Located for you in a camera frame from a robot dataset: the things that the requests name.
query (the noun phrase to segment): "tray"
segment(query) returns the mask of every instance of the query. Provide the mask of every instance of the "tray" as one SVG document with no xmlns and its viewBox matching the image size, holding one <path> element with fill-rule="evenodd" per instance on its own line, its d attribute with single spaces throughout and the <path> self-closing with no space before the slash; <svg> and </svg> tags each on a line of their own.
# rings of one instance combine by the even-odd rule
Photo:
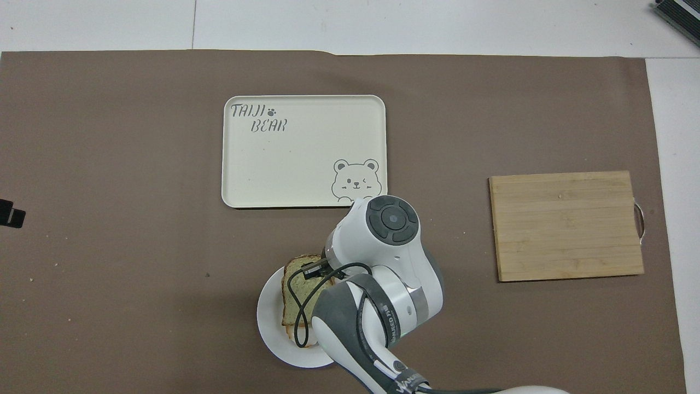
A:
<svg viewBox="0 0 700 394">
<path fill-rule="evenodd" d="M 374 95 L 235 96 L 224 107 L 221 198 L 234 208 L 350 206 L 388 193 Z"/>
</svg>

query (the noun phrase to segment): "bread slice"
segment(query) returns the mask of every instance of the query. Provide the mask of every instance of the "bread slice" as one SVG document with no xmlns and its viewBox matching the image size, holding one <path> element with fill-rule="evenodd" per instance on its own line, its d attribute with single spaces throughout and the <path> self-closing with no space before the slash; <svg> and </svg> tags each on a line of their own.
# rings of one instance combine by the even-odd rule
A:
<svg viewBox="0 0 700 394">
<path fill-rule="evenodd" d="M 287 335 L 290 339 L 294 338 L 294 322 L 297 320 L 297 314 L 299 313 L 299 306 L 292 298 L 292 294 L 287 288 L 287 280 L 292 276 L 298 269 L 300 269 L 304 264 L 314 263 L 321 259 L 318 254 L 304 254 L 302 256 L 291 259 L 287 265 L 284 266 L 284 275 L 282 276 L 282 299 L 284 302 L 284 310 L 282 312 L 282 325 L 285 326 Z M 294 294 L 296 294 L 299 302 L 303 303 L 304 300 L 309 296 L 309 293 L 321 282 L 322 278 L 312 278 L 304 279 L 304 274 L 300 273 L 292 279 L 292 289 L 294 289 Z M 331 278 L 328 282 L 324 283 L 318 292 L 309 300 L 309 303 L 304 308 L 309 324 L 311 323 L 311 314 L 314 311 L 314 306 L 316 301 L 319 299 L 321 291 L 335 284 L 335 279 Z M 299 321 L 299 327 L 304 327 L 303 318 Z M 300 336 L 303 338 L 305 334 L 300 331 Z"/>
</svg>

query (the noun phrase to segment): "bamboo cutting board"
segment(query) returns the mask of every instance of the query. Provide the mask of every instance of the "bamboo cutting board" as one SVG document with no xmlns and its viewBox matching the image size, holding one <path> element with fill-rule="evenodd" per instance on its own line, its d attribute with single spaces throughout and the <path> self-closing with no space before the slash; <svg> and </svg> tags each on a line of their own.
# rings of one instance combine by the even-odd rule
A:
<svg viewBox="0 0 700 394">
<path fill-rule="evenodd" d="M 629 172 L 489 181 L 501 281 L 644 273 Z"/>
</svg>

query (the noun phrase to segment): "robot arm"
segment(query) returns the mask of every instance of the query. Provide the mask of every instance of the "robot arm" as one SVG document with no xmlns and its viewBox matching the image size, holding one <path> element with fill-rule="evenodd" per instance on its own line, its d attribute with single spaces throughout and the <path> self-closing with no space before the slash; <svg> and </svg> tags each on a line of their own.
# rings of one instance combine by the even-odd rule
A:
<svg viewBox="0 0 700 394">
<path fill-rule="evenodd" d="M 347 269 L 347 279 L 319 295 L 311 325 L 321 348 L 371 393 L 430 393 L 427 381 L 389 351 L 442 308 L 442 276 L 421 245 L 413 207 L 393 196 L 356 201 L 324 252 L 334 269 L 357 261 L 372 275 Z M 566 394 L 538 386 L 500 393 Z"/>
</svg>

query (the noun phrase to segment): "bear cartoon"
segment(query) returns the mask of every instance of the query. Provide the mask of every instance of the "bear cartoon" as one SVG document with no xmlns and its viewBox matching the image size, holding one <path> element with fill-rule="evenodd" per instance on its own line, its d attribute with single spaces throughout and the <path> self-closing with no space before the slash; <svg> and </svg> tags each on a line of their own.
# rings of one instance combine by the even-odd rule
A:
<svg viewBox="0 0 700 394">
<path fill-rule="evenodd" d="M 375 197 L 382 192 L 382 184 L 379 183 L 377 171 L 378 162 L 367 159 L 363 164 L 349 164 L 340 159 L 333 165 L 335 169 L 335 181 L 331 186 L 333 195 L 338 202 L 347 199 L 352 202 L 357 198 Z"/>
</svg>

